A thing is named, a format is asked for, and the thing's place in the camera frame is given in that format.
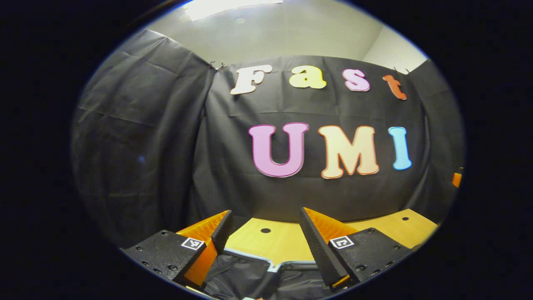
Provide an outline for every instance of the pink letter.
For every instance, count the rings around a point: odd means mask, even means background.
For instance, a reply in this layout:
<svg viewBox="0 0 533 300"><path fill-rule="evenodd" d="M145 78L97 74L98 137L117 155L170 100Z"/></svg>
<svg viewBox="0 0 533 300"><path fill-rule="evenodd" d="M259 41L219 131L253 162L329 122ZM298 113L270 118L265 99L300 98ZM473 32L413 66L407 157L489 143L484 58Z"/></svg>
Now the pink letter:
<svg viewBox="0 0 533 300"><path fill-rule="evenodd" d="M344 84L350 91L366 92L370 90L370 83L363 78L365 75L360 70L346 69L342 71L342 77L347 80Z"/></svg>
<svg viewBox="0 0 533 300"><path fill-rule="evenodd" d="M303 134L309 130L306 123L288 123L283 131L289 135L289 159L284 164L272 160L271 137L276 131L272 125L257 125L248 130L252 136L254 163L259 172L270 177L289 177L303 166Z"/></svg>

